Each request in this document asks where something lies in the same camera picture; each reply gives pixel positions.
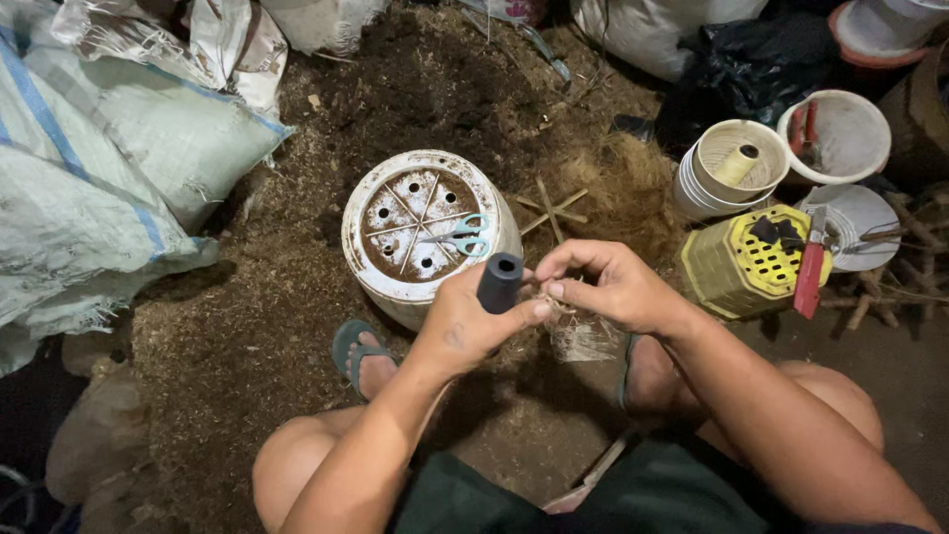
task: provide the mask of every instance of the flip-flop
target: flip-flop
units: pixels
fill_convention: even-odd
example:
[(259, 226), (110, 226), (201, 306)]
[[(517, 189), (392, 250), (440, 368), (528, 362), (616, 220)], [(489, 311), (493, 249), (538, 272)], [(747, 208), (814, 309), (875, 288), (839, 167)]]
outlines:
[(626, 335), (626, 352), (623, 353), (623, 373), (620, 374), (620, 382), (617, 384), (616, 390), (616, 396), (620, 401), (620, 409), (623, 410), (623, 413), (626, 413), (626, 403), (624, 399), (626, 397), (626, 376), (629, 374), (629, 358), (632, 357), (633, 347), (641, 337), (639, 334)]
[[(359, 334), (363, 332), (369, 332), (376, 336), (376, 339), (379, 340), (380, 346), (375, 347), (372, 345), (364, 345), (359, 340)], [(356, 348), (353, 349), (352, 356), (349, 355), (349, 346), (353, 343), (356, 344)], [(376, 332), (376, 329), (369, 326), (368, 323), (360, 321), (359, 319), (350, 319), (343, 323), (343, 326), (336, 331), (336, 334), (333, 335), (333, 363), (336, 364), (336, 369), (340, 370), (343, 376), (346, 376), (346, 371), (349, 371), (349, 381), (352, 383), (353, 389), (356, 390), (356, 393), (359, 394), (362, 400), (366, 400), (363, 396), (363, 392), (359, 391), (359, 367), (363, 363), (364, 356), (388, 356), (392, 358), (392, 361), (398, 366), (399, 361), (396, 359), (392, 353), (386, 349), (384, 346), (385, 341), (382, 338), (382, 335)], [(352, 365), (349, 369), (346, 368), (346, 362), (351, 361)]]

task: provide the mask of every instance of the black plastic bag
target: black plastic bag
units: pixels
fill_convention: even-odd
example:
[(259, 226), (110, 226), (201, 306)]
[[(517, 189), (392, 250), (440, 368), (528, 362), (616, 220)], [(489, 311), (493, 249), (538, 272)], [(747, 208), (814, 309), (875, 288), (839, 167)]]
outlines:
[(827, 19), (809, 13), (703, 26), (689, 48), (693, 63), (656, 119), (657, 141), (677, 158), (721, 121), (775, 126), (790, 106), (828, 86), (840, 66)]

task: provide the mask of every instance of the fingernail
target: fingernail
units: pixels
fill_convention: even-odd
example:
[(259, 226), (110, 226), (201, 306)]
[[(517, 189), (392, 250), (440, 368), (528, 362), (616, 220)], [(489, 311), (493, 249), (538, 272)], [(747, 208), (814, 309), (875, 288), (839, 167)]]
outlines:
[(540, 304), (534, 306), (534, 316), (541, 320), (550, 317), (550, 313), (552, 311), (553, 310), (547, 302), (541, 302)]

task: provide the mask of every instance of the light blue scissors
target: light blue scissors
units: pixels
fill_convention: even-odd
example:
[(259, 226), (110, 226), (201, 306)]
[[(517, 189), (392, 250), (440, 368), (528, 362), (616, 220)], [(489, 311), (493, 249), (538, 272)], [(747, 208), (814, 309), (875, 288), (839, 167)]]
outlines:
[[(468, 221), (471, 219), (481, 219), (481, 223), (477, 226), (470, 226)], [(428, 239), (423, 239), (419, 241), (420, 243), (452, 243), (455, 248), (458, 249), (458, 252), (465, 256), (473, 257), (482, 257), (488, 254), (488, 241), (482, 238), (456, 238), (455, 236), (462, 236), (464, 234), (476, 234), (483, 230), (488, 229), (488, 218), (475, 213), (474, 215), (469, 215), (468, 217), (461, 220), (458, 225), (455, 227), (455, 230), (449, 232), (448, 234), (442, 234), (441, 236), (433, 236)], [(473, 251), (469, 252), (469, 245), (473, 245)]]

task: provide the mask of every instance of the dark green shorts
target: dark green shorts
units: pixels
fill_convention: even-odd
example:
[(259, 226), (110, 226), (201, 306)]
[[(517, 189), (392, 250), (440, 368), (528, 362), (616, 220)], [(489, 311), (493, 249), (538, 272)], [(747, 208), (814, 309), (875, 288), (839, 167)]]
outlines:
[(437, 453), (409, 481), (388, 532), (733, 533), (800, 526), (750, 471), (689, 436), (628, 448), (576, 511), (556, 516)]

